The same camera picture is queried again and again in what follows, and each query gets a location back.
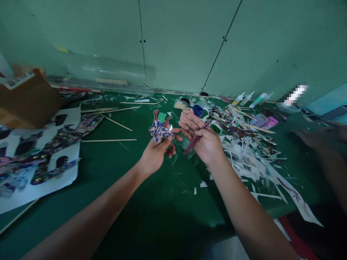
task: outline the brown cardboard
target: brown cardboard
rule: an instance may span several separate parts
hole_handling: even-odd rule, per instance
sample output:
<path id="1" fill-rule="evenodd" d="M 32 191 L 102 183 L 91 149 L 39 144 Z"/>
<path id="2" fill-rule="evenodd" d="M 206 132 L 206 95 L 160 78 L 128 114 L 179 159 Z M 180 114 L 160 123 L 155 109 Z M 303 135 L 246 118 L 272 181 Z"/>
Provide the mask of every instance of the brown cardboard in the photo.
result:
<path id="1" fill-rule="evenodd" d="M 0 84 L 0 124 L 10 128 L 39 129 L 64 104 L 40 70 L 33 72 L 32 78 L 13 90 Z"/>

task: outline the green table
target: green table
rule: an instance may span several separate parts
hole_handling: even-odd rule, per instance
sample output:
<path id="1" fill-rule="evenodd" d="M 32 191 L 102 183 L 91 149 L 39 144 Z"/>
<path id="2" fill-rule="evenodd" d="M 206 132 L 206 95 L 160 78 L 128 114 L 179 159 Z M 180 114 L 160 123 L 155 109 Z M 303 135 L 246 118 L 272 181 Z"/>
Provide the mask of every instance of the green table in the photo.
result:
<path id="1" fill-rule="evenodd" d="M 137 105 L 120 104 L 126 101 L 124 94 L 106 93 L 99 107 L 127 108 Z M 174 112 L 178 117 L 181 111 L 173 108 L 177 95 L 165 95 L 166 104 L 160 103 L 161 112 Z M 155 94 L 159 99 L 162 94 Z M 225 104 L 209 98 L 217 105 Z M 148 128 L 153 122 L 153 110 L 157 105 L 142 105 L 136 111 L 124 110 L 112 113 L 111 119 L 133 129 L 130 132 L 109 120 L 86 139 L 137 139 L 133 142 L 82 143 L 77 179 L 68 187 L 41 199 L 28 213 L 17 221 L 0 237 L 1 259 L 18 259 L 33 248 L 60 225 L 91 203 L 102 192 L 124 175 L 141 157 L 150 140 Z M 170 121 L 178 127 L 178 118 L 173 115 Z M 290 134 L 299 128 L 318 128 L 316 122 L 304 120 L 301 114 L 289 116 L 288 122 L 281 122 L 273 128 L 273 136 L 279 143 L 287 161 L 277 169 L 301 193 L 309 204 L 317 204 L 329 198 L 332 191 L 311 150 Z M 115 221 L 95 259 L 171 259 L 192 248 L 199 252 L 204 246 L 234 235 L 234 231 L 224 207 L 222 198 L 209 179 L 206 166 L 195 156 L 188 159 L 177 147 L 177 155 L 171 160 L 165 158 L 160 170 L 147 179 L 132 196 L 122 213 Z M 208 188 L 200 188 L 205 181 Z M 249 188 L 267 194 L 276 194 L 275 188 L 263 187 L 261 182 L 252 180 L 245 183 Z M 282 190 L 289 205 L 278 199 L 259 197 L 262 206 L 273 218 L 296 210 L 290 196 Z M 25 207 L 19 207 L 0 215 L 0 228 L 3 228 Z"/>

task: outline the glue bottle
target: glue bottle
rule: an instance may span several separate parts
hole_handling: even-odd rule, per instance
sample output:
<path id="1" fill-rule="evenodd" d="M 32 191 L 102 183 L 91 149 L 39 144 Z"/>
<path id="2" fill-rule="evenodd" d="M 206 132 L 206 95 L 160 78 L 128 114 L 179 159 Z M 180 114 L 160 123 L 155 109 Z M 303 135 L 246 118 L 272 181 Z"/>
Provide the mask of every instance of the glue bottle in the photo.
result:
<path id="1" fill-rule="evenodd" d="M 254 91 L 251 94 L 249 94 L 248 96 L 246 96 L 245 99 L 242 100 L 240 105 L 245 105 L 252 98 L 253 93 L 254 93 Z"/>
<path id="2" fill-rule="evenodd" d="M 256 105 L 258 105 L 258 103 L 263 100 L 263 98 L 265 98 L 267 96 L 266 93 L 261 94 L 250 106 L 249 108 L 254 108 Z"/>
<path id="3" fill-rule="evenodd" d="M 244 94 L 245 94 L 245 92 L 243 92 L 241 95 L 239 95 L 237 98 L 235 98 L 235 100 L 231 103 L 231 105 L 236 106 L 243 99 Z"/>
<path id="4" fill-rule="evenodd" d="M 259 102 L 259 105 L 262 105 L 264 102 L 268 101 L 272 94 L 273 92 L 270 95 L 267 95 L 262 101 Z"/>

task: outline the paper cutout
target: paper cutout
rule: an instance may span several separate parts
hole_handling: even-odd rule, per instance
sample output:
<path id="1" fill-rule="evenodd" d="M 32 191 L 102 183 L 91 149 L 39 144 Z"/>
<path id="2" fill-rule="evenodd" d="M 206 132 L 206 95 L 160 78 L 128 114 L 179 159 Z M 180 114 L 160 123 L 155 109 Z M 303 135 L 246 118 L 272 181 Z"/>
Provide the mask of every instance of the paper cutout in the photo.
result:
<path id="1" fill-rule="evenodd" d="M 208 187 L 206 182 L 202 181 L 202 183 L 200 183 L 200 188 L 205 188 Z"/>
<path id="2" fill-rule="evenodd" d="M 173 135 L 172 133 L 170 133 L 172 126 L 169 125 L 169 120 L 171 119 L 172 116 L 169 116 L 163 123 L 160 123 L 160 121 L 157 118 L 158 112 L 159 110 L 155 110 L 153 112 L 154 121 L 152 126 L 148 130 L 150 135 L 154 137 L 155 141 L 157 143 L 160 143 L 167 136 Z"/>

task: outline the person's hand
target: person's hand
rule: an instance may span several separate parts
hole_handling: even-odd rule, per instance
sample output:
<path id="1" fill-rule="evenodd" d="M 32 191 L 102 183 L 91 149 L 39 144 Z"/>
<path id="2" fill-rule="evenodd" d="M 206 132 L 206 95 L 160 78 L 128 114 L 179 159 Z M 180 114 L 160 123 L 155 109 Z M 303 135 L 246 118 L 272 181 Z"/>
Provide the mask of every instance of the person's hand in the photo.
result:
<path id="1" fill-rule="evenodd" d="M 196 135 L 202 136 L 194 145 L 194 150 L 207 166 L 225 157 L 219 136 L 210 127 L 201 129 L 205 123 L 200 118 L 189 112 L 187 115 L 182 113 L 180 119 L 178 124 L 182 127 L 181 133 L 189 141 L 192 141 Z"/>
<path id="2" fill-rule="evenodd" d="M 179 128 L 173 128 L 172 133 L 178 133 Z M 178 141 L 182 141 L 183 138 L 179 135 L 174 134 L 173 138 Z M 164 161 L 164 154 L 167 154 L 169 158 L 172 158 L 172 155 L 176 154 L 176 147 L 172 143 L 172 136 L 166 137 L 160 144 L 155 142 L 154 138 L 150 140 L 146 149 L 143 151 L 143 154 L 136 164 L 139 171 L 143 173 L 146 177 L 149 177 L 157 170 Z"/>
<path id="3" fill-rule="evenodd" d="M 310 132 L 307 130 L 294 131 L 301 140 L 312 149 L 326 149 L 329 147 L 329 143 L 324 135 L 320 132 Z"/>

